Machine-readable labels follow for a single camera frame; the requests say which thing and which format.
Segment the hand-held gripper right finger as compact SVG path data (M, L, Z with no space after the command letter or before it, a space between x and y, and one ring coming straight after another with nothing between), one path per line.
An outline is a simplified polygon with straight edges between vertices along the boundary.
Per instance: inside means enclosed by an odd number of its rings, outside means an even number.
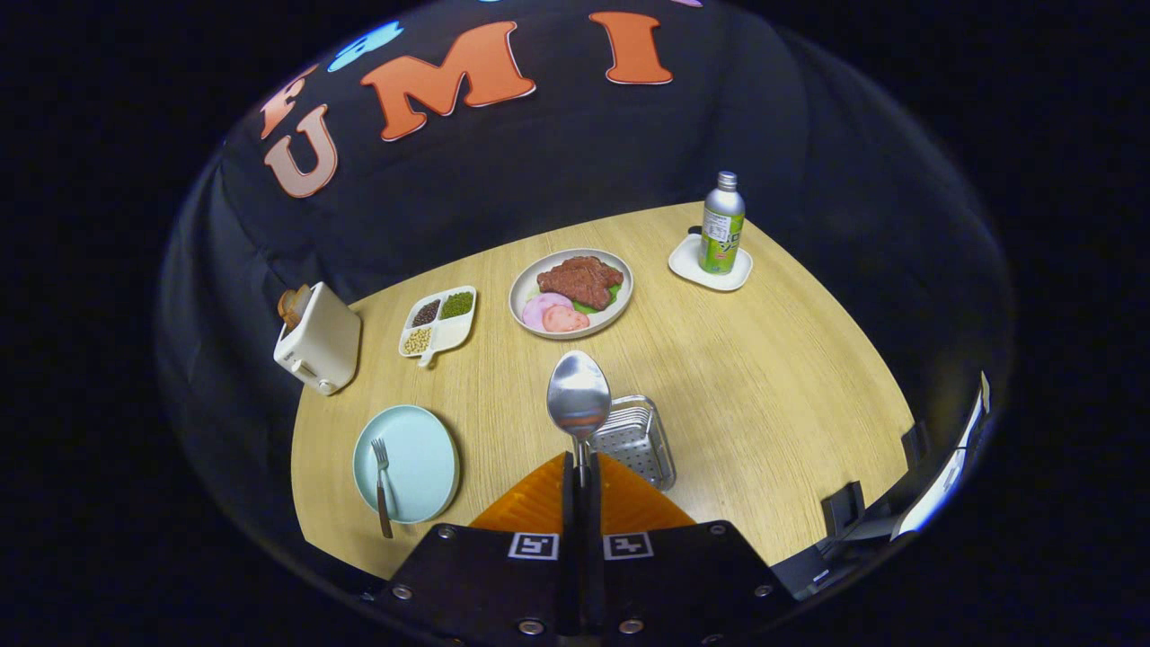
M588 486L588 627L600 646L752 642L793 611L793 594L730 521L693 523L603 454Z

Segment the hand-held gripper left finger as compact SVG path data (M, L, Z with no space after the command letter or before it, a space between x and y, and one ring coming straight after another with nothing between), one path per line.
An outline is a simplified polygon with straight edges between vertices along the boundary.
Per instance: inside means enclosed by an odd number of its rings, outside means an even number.
M430 646L560 646L580 634L578 561L564 529L438 523L375 593L373 614Z

